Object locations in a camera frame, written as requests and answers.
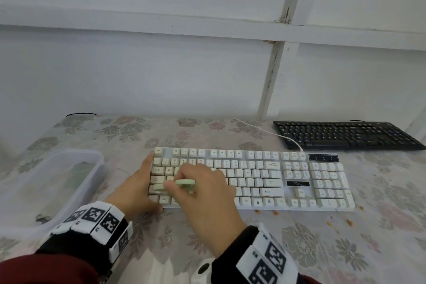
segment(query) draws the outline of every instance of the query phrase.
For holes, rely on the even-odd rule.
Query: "plastic container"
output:
[[[46,157],[0,197],[0,237],[38,239],[88,203],[106,175],[101,152],[65,149]]]

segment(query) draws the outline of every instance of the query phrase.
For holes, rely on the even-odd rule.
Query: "left hand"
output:
[[[154,154],[149,154],[142,162],[141,168],[129,176],[104,200],[119,208],[128,221],[135,219],[143,212],[161,213],[163,211],[163,207],[159,203],[148,198],[153,159]]]

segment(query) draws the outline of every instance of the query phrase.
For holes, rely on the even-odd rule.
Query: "floral tablecloth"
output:
[[[271,121],[247,121],[273,131]],[[102,200],[156,146],[283,151],[276,136],[223,119],[73,115],[56,124],[12,162],[0,185],[30,171],[60,148],[100,150],[108,173]],[[299,271],[322,283],[426,283],[426,152],[340,152],[355,212],[241,211],[263,222],[285,245]],[[0,238],[0,260],[35,251],[40,241]],[[142,215],[111,283],[188,283],[211,257],[179,209]]]

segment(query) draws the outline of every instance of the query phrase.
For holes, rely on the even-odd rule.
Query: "keyboard cable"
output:
[[[256,128],[258,128],[258,129],[260,129],[260,130],[263,130],[265,133],[268,133],[268,134],[271,134],[271,135],[275,135],[275,136],[278,136],[278,137],[282,137],[282,138],[285,138],[285,139],[288,139],[288,140],[291,140],[292,142],[294,142],[299,148],[300,148],[300,152],[301,153],[303,153],[303,149],[301,148],[301,146],[298,144],[298,142],[296,142],[294,139],[292,139],[292,138],[289,138],[289,137],[286,137],[286,136],[282,136],[282,135],[279,135],[279,134],[274,134],[274,133],[271,133],[271,132],[269,132],[269,131],[266,131],[266,130],[264,130],[264,129],[262,129],[262,128],[260,128],[260,127],[258,127],[258,126],[255,126],[255,125],[251,125],[251,124],[248,124],[248,123],[246,123],[246,122],[243,122],[242,120],[240,120],[240,119],[238,119],[238,118],[232,118],[232,120],[238,120],[238,121],[240,121],[240,122],[242,122],[243,124],[246,124],[246,125],[249,125],[249,126],[252,126],[252,127],[256,127]]]

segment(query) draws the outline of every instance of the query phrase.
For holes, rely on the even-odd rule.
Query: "right hand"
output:
[[[183,164],[176,179],[194,179],[194,194],[178,187],[174,181],[164,188],[179,203],[194,232],[218,258],[247,227],[234,203],[235,186],[227,185],[220,170],[204,164]]]

